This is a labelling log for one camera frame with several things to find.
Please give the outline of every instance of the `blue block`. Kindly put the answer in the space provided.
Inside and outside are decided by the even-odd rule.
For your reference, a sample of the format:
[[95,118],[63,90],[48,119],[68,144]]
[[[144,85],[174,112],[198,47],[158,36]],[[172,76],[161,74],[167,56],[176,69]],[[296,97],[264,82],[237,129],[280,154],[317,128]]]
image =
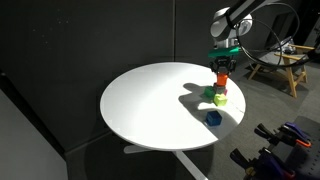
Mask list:
[[221,124],[222,116],[218,111],[210,111],[207,113],[206,122],[209,126],[218,126]]

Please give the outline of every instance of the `orange block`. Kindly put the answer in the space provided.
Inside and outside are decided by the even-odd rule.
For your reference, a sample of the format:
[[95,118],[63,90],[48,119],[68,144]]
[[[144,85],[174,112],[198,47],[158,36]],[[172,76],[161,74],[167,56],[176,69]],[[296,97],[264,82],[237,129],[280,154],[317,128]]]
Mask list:
[[217,75],[217,85],[218,86],[225,86],[227,84],[228,75],[219,73]]

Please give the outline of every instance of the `equipment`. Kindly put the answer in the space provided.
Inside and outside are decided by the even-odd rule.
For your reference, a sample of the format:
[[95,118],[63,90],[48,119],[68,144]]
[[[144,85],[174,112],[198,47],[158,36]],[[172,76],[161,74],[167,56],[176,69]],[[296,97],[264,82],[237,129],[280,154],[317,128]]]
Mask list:
[[296,168],[289,167],[272,150],[281,142],[292,148],[311,148],[311,142],[309,137],[294,123],[286,122],[278,130],[279,132],[273,134],[263,124],[259,124],[255,128],[254,132],[270,143],[268,148],[263,147],[259,150],[260,156],[258,158],[247,160],[237,148],[230,153],[230,158],[245,170],[246,177],[244,179],[296,179]]
[[[231,8],[224,8],[215,13],[213,18],[213,23],[210,29],[211,35],[213,37],[214,50],[212,50],[208,54],[208,57],[214,58],[213,66],[218,66],[223,69],[226,69],[226,67],[229,67],[230,63],[228,62],[224,63],[226,64],[226,67],[221,66],[219,63],[221,62],[221,60],[232,61],[232,56],[238,54],[239,47],[255,63],[268,66],[268,67],[274,67],[274,68],[299,66],[311,60],[320,59],[319,43],[316,43],[314,50],[311,50],[307,53],[306,56],[308,56],[308,58],[304,58],[302,60],[296,61],[288,65],[270,64],[270,63],[264,62],[259,58],[250,54],[241,45],[240,39],[238,37],[246,34],[252,26],[253,19],[250,13],[252,13],[256,9],[259,9],[263,6],[270,5],[270,4],[285,5],[281,3],[275,3],[277,1],[279,0],[240,0]],[[295,15],[296,15],[298,26],[299,26],[300,22],[296,12],[295,12]],[[280,49],[280,55],[282,55],[281,47],[287,42],[281,43],[281,41],[277,36],[276,38],[279,45],[277,49]],[[213,69],[213,72],[215,72],[216,74],[220,73],[219,71],[220,69]]]

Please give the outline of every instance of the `table leg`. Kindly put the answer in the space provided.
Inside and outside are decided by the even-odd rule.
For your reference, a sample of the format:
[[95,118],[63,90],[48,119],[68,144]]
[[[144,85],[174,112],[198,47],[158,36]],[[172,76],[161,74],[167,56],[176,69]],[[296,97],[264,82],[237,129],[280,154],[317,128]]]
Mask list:
[[196,180],[208,180],[207,177],[193,164],[193,162],[182,152],[173,151],[173,154],[181,161]]
[[123,151],[125,154],[132,154],[132,153],[139,153],[139,152],[152,151],[152,150],[144,147],[136,146],[136,145],[130,145],[130,146],[126,146],[123,149]]

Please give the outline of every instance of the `green block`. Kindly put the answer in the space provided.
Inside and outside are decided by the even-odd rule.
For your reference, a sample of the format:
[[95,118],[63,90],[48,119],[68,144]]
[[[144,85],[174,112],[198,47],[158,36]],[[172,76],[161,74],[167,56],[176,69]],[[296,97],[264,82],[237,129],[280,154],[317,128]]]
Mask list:
[[204,94],[210,98],[210,99],[213,99],[214,95],[215,95],[215,92],[213,91],[213,87],[212,86],[207,86],[205,89],[204,89]]
[[218,57],[218,56],[233,56],[239,54],[239,47],[233,46],[229,48],[219,48],[211,50],[208,53],[208,57]]
[[213,102],[216,104],[216,106],[225,106],[227,101],[228,98],[224,94],[216,94],[213,99]]

